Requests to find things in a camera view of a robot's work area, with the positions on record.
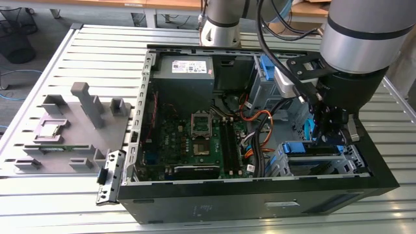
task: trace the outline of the metal workbench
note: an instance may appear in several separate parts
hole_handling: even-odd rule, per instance
[[[275,49],[318,51],[320,44],[320,39],[283,42],[270,36],[267,41]],[[2,138],[2,162],[11,154],[26,155],[22,148],[34,138],[32,130],[44,113],[39,106],[44,95],[62,94],[67,101],[75,101],[70,92],[74,82],[88,82],[90,93],[99,95],[103,102],[123,97],[135,104],[146,48],[151,43],[198,45],[199,33],[95,25],[70,30]],[[258,48],[258,36],[242,33],[242,45]],[[416,124],[412,121],[416,115],[387,79],[360,116],[402,187],[356,202],[332,215],[140,226],[122,205],[95,205],[96,175],[16,175],[3,162],[0,232],[20,227],[15,233],[171,233],[172,230],[179,233],[415,233]]]

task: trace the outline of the floor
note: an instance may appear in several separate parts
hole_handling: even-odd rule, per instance
[[[36,59],[23,65],[14,65],[0,56],[2,74],[7,72],[7,69],[35,69],[43,71],[72,23],[115,26],[136,25],[146,27],[146,19],[143,19],[142,14],[110,14],[107,12],[75,12],[64,10],[60,12],[62,18],[54,19],[51,12],[47,9],[36,9],[35,12],[36,14],[34,17],[38,23],[39,32],[36,32],[34,35],[30,35],[28,38],[38,53]],[[188,16],[178,16],[178,18],[171,19],[172,23],[166,23],[163,16],[159,15],[158,25],[162,28],[178,28],[179,26],[182,29],[196,29],[198,17],[190,17],[188,21],[187,19]],[[242,20],[240,26],[242,32],[255,32],[255,21]],[[28,95],[38,78],[39,74],[34,72],[12,73],[2,77],[3,86],[8,84],[10,88],[6,91],[0,91],[0,94],[10,98],[24,98]],[[8,126],[22,103],[23,101],[11,101],[0,98],[0,125]]]

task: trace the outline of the blue cable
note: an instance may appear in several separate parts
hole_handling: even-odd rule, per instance
[[[40,74],[43,73],[42,71],[38,71],[38,70],[11,70],[11,69],[7,69],[7,70],[10,70],[10,72],[0,74],[0,77],[4,76],[4,75],[8,75],[8,74],[11,74],[11,73],[15,73],[15,72],[38,72],[38,73],[40,73]],[[22,100],[26,100],[26,98],[10,98],[10,97],[4,96],[3,94],[0,94],[0,97],[4,98],[4,99],[7,99],[7,100],[11,100],[11,101],[22,101]]]
[[[4,96],[3,94],[0,94],[0,97],[7,99],[7,100],[11,100],[11,101],[22,101],[22,100],[26,100],[26,98],[10,98],[7,96]]]

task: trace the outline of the side panel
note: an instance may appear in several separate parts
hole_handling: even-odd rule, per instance
[[[374,190],[348,193],[344,190],[251,195],[195,196],[120,200],[140,224],[259,219],[326,214]]]

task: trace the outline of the robotic arm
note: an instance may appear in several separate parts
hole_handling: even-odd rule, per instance
[[[208,0],[203,45],[238,47],[239,19],[272,21],[276,17],[272,1],[284,15],[290,0]],[[286,64],[274,61],[275,55],[267,52],[260,40],[282,74],[279,78],[292,81],[296,95],[310,103],[316,143],[346,145],[360,140],[355,119],[399,56],[416,23],[415,11],[415,0],[332,0],[320,52],[292,58]],[[314,64],[314,69],[304,64]],[[316,78],[316,87],[303,82]]]

